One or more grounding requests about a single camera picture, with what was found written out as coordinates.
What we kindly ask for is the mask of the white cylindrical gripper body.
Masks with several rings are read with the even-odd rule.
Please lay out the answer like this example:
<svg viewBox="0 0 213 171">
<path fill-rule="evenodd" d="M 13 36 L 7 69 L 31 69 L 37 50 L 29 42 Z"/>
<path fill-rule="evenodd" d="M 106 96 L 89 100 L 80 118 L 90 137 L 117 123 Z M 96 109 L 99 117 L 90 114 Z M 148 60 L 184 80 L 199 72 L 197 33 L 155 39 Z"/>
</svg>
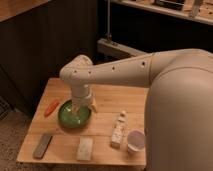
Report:
<svg viewBox="0 0 213 171">
<path fill-rule="evenodd" d="M 71 99 L 75 106 L 89 106 L 92 103 L 93 95 L 89 85 L 77 85 L 71 87 Z"/>
</svg>

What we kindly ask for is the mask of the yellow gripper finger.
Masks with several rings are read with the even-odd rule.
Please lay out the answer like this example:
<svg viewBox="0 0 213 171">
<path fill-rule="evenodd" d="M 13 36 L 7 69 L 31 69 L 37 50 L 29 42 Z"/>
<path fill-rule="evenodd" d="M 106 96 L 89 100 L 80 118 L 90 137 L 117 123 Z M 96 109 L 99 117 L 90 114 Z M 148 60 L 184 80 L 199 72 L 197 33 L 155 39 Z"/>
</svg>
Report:
<svg viewBox="0 0 213 171">
<path fill-rule="evenodd" d="M 89 105 L 89 108 L 90 108 L 93 112 L 95 112 L 95 113 L 98 112 L 98 110 L 97 110 L 97 104 L 96 104 L 95 99 L 92 100 L 91 104 Z"/>
<path fill-rule="evenodd" d="M 81 108 L 81 106 L 76 106 L 76 105 L 74 105 L 74 106 L 73 106 L 73 109 L 72 109 L 73 115 L 77 115 L 78 112 L 79 112 L 79 110 L 80 110 L 80 108 Z"/>
</svg>

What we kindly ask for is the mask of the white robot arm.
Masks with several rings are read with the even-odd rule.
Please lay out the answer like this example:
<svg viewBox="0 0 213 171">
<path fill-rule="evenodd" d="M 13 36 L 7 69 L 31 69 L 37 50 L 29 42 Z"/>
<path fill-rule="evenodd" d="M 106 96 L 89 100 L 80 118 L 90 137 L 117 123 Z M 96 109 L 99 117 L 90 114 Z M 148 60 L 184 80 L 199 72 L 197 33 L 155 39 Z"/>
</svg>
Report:
<svg viewBox="0 0 213 171">
<path fill-rule="evenodd" d="M 92 84 L 145 87 L 146 171 L 213 171 L 213 53 L 179 49 L 95 65 L 79 55 L 60 70 L 74 107 Z"/>
</svg>

